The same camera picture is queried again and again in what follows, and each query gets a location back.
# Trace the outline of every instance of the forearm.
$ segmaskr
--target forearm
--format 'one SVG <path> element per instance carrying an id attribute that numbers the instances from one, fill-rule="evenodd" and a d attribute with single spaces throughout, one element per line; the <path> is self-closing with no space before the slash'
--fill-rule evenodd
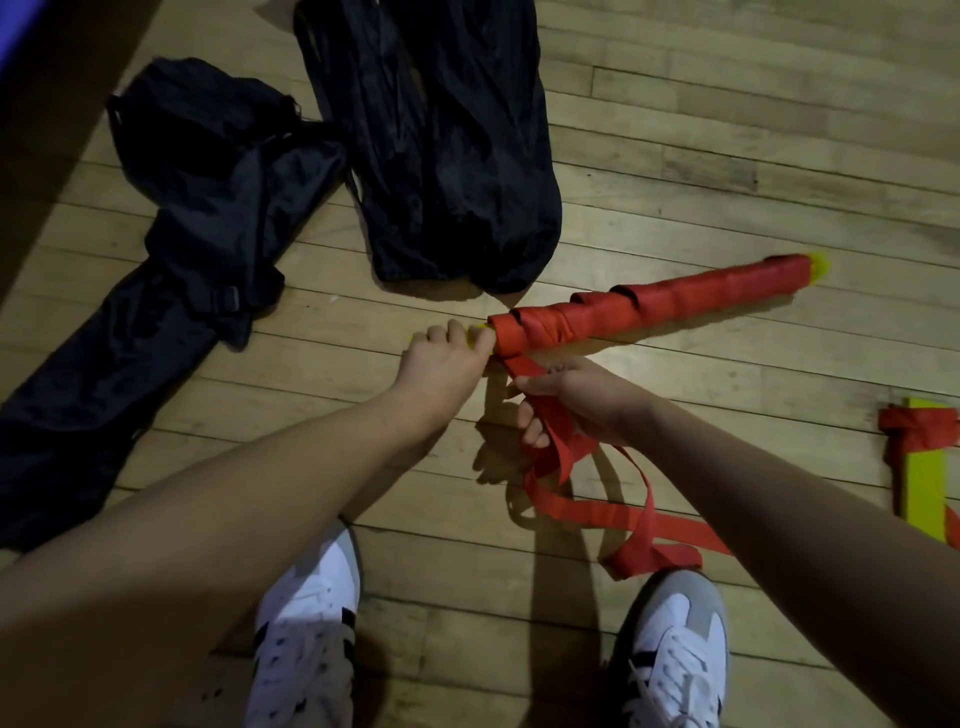
<path id="1" fill-rule="evenodd" d="M 0 574 L 0 651 L 15 666 L 4 670 L 8 709 L 36 721 L 38 710 L 88 705 L 95 691 L 118 696 L 96 715 L 70 715 L 84 725 L 162 706 L 358 489 L 414 444 L 419 432 L 392 396 L 197 464 Z M 60 697 L 44 702 L 51 684 Z"/>
<path id="2" fill-rule="evenodd" d="M 903 725 L 956 715 L 960 554 L 665 400 L 630 438 L 874 702 Z"/>

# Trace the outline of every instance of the white sneaker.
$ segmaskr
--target white sneaker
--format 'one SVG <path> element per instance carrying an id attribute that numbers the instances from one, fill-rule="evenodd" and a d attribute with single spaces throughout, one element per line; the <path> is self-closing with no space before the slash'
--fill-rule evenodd
<path id="1" fill-rule="evenodd" d="M 337 524 L 260 602 L 246 728 L 350 728 L 360 570 Z"/>
<path id="2" fill-rule="evenodd" d="M 720 728 L 727 618 L 698 571 L 653 576 L 630 610 L 609 665 L 613 725 Z"/>

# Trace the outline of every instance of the yellow board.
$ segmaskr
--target yellow board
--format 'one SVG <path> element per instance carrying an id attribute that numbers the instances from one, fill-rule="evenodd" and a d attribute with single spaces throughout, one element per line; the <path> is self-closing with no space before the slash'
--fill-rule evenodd
<path id="1" fill-rule="evenodd" d="M 935 401 L 909 397 L 906 406 L 946 407 Z M 947 507 L 947 456 L 941 450 L 911 452 L 903 460 L 900 515 L 937 541 L 947 540 L 945 508 Z"/>

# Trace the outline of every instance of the sneaker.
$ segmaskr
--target sneaker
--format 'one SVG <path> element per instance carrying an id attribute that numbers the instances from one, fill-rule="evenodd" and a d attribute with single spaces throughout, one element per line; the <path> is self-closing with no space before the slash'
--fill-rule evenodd
<path id="1" fill-rule="evenodd" d="M 655 574 L 617 636 L 608 666 L 608 724 L 720 728 L 727 694 L 727 618 L 698 571 Z"/>
<path id="2" fill-rule="evenodd" d="M 359 602 L 356 551 L 338 522 L 260 602 L 246 728 L 350 728 Z"/>

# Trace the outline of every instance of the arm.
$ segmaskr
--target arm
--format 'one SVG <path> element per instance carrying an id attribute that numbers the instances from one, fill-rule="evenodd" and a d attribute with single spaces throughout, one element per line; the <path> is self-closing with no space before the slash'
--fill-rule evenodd
<path id="1" fill-rule="evenodd" d="M 640 450 L 790 620 L 891 718 L 960 713 L 960 553 L 585 359 L 519 379 L 588 434 Z M 528 404 L 526 441 L 549 441 Z"/>
<path id="2" fill-rule="evenodd" d="M 432 327 L 382 395 L 151 486 L 0 573 L 5 723 L 157 723 L 377 471 L 446 426 L 493 346 Z"/>

